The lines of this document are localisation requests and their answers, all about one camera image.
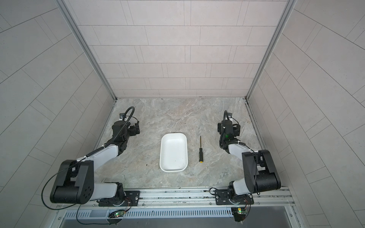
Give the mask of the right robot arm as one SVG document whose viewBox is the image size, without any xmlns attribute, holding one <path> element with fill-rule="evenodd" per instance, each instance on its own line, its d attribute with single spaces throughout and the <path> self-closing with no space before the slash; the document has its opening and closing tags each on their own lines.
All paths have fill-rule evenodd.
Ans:
<svg viewBox="0 0 365 228">
<path fill-rule="evenodd" d="M 247 198 L 253 193 L 260 194 L 281 188 L 281 180 L 271 153 L 268 150 L 254 151 L 237 139 L 240 135 L 239 123 L 233 123 L 232 118 L 225 116 L 218 123 L 218 133 L 220 148 L 237 157 L 244 169 L 244 177 L 231 181 L 228 186 L 228 199 L 231 203 L 250 203 Z"/>
</svg>

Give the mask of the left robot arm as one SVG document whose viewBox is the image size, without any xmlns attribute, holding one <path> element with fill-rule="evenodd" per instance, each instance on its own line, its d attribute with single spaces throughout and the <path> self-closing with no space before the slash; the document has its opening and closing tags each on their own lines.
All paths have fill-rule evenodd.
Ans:
<svg viewBox="0 0 365 228">
<path fill-rule="evenodd" d="M 139 121 L 120 119 L 112 125 L 113 137 L 101 148 L 78 160 L 65 160 L 60 165 L 53 184 L 50 201 L 63 204 L 86 204 L 97 201 L 99 206 L 131 204 L 119 182 L 97 183 L 94 172 L 108 161 L 120 156 L 131 136 L 140 133 Z"/>
</svg>

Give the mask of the black yellow screwdriver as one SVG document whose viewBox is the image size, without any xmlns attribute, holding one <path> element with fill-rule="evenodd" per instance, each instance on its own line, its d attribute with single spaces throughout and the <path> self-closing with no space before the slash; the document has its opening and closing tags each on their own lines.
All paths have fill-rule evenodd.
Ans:
<svg viewBox="0 0 365 228">
<path fill-rule="evenodd" d="M 200 136 L 199 162 L 203 163 L 202 137 Z"/>
</svg>

